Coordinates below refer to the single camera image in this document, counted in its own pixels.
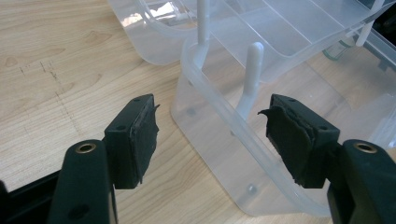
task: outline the wooden table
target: wooden table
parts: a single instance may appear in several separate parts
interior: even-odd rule
[[[143,185],[117,190],[120,223],[331,223],[306,214],[249,217],[170,115],[179,63],[143,61],[105,0],[0,3],[0,178],[17,189],[61,168],[78,141],[134,97],[161,106]]]

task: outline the table surface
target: table surface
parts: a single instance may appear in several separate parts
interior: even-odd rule
[[[6,0],[0,8],[0,179],[8,190],[59,170],[70,146],[102,139],[132,98],[152,92],[161,105],[158,146],[143,185],[116,191],[120,223],[332,223],[244,214],[170,115],[179,63],[142,60],[107,1]]]

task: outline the wood grain surface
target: wood grain surface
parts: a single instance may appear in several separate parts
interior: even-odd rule
[[[117,190],[120,223],[331,223],[306,214],[250,217],[170,115],[179,63],[143,61],[105,0],[0,2],[0,179],[17,189],[59,170],[78,141],[152,92],[160,127],[143,185]]]

